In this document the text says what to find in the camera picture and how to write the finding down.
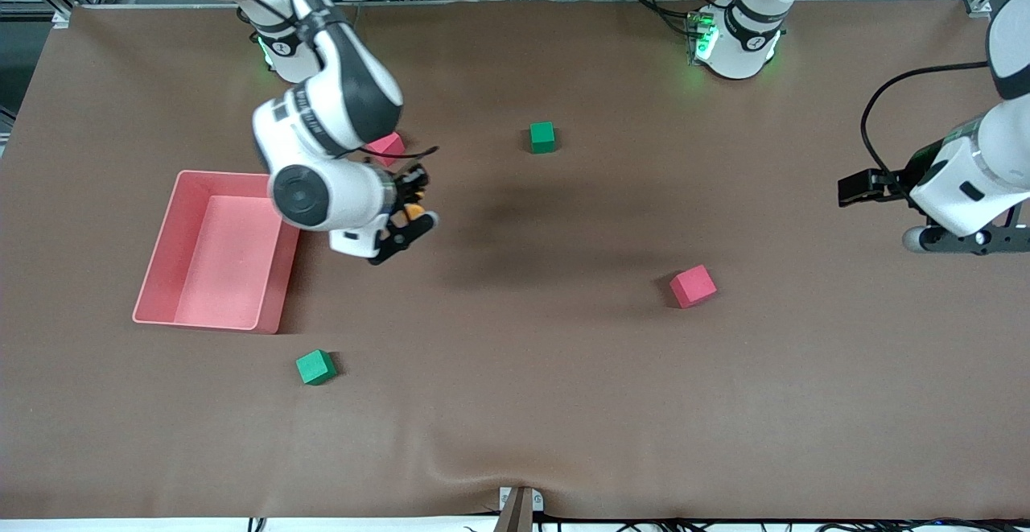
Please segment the brown table mat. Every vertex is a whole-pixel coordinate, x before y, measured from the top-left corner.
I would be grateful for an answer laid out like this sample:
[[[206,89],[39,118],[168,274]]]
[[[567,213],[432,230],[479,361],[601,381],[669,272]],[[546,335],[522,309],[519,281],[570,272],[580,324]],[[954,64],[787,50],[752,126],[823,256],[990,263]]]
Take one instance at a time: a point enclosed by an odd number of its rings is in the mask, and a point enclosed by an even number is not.
[[[232,9],[78,9],[0,158],[0,518],[1030,518],[1030,254],[914,254],[869,96],[978,61],[956,0],[794,5],[718,80],[634,2],[375,6],[440,224],[299,240],[279,332],[132,319],[178,173],[259,172]],[[535,155],[531,122],[556,150]],[[670,279],[705,265],[691,308]],[[322,349],[338,375],[306,386]]]

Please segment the pink foam cube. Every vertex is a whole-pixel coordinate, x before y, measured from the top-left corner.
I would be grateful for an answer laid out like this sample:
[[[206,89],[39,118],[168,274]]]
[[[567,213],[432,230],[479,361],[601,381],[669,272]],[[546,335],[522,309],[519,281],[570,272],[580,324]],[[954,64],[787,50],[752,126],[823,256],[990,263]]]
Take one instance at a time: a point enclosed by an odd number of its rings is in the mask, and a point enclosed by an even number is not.
[[[717,294],[717,286],[705,265],[692,267],[670,279],[674,302],[681,309],[691,308]]]
[[[398,132],[372,141],[365,146],[365,149],[370,151],[372,158],[379,162],[383,167],[390,167],[404,161],[407,154],[405,143]]]

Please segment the pink plastic bin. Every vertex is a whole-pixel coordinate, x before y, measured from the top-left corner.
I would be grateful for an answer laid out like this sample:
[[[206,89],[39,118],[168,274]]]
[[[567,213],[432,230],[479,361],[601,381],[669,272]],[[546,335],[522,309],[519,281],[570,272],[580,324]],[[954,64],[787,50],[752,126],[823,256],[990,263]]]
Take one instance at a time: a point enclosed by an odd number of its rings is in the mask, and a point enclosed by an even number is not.
[[[267,174],[181,171],[133,311],[139,324],[271,335],[279,330],[299,230]]]

